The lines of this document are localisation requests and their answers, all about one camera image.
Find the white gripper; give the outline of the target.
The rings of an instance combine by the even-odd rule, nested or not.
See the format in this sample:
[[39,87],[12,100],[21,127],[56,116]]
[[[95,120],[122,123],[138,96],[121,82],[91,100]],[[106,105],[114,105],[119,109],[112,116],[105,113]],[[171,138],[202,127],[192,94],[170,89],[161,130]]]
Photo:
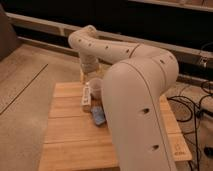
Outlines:
[[99,65],[99,61],[96,57],[91,55],[81,55],[80,56],[81,69],[80,70],[80,81],[82,84],[85,83],[85,74],[90,72],[96,73],[98,77],[102,77],[102,67]]

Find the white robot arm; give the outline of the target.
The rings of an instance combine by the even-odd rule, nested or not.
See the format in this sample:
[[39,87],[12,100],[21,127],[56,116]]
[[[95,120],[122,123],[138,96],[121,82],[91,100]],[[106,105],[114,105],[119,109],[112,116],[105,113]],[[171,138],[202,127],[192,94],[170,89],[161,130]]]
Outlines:
[[102,81],[102,103],[121,171],[177,171],[160,111],[160,96],[177,80],[168,50],[143,43],[102,40],[88,25],[68,37],[89,73],[111,64]]

